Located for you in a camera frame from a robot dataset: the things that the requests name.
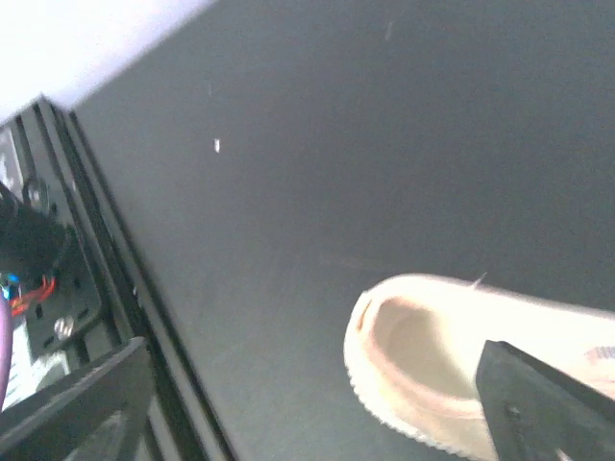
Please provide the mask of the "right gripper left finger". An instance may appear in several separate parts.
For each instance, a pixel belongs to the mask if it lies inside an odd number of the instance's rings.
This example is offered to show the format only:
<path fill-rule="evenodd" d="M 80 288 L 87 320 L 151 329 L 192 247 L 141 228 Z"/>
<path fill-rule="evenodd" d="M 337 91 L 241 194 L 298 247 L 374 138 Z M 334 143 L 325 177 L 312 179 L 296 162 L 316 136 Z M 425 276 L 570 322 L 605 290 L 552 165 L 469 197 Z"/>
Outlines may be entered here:
<path fill-rule="evenodd" d="M 3 460 L 133 460 L 154 394 L 135 337 L 1 414 Z"/>

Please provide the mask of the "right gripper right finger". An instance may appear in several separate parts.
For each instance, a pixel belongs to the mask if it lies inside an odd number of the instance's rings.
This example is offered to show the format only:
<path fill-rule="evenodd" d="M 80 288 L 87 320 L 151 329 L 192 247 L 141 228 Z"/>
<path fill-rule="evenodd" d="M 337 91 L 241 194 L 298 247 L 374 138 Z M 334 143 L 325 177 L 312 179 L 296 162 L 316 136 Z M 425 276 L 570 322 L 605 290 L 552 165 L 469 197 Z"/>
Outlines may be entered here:
<path fill-rule="evenodd" d="M 501 460 L 614 459 L 614 400 L 506 342 L 487 341 L 476 374 Z"/>

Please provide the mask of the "beige knit sneaker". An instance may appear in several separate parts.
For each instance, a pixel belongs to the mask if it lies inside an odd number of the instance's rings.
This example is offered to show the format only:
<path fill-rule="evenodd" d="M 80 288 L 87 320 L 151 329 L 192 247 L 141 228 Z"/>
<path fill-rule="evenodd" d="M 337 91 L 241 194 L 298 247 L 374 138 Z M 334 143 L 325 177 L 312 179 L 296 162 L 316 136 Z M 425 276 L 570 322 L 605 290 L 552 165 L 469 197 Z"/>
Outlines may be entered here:
<path fill-rule="evenodd" d="M 614 393 L 612 313 L 436 275 L 399 275 L 364 291 L 343 358 L 359 401 L 382 424 L 449 454 L 493 460 L 475 384 L 487 341 Z"/>

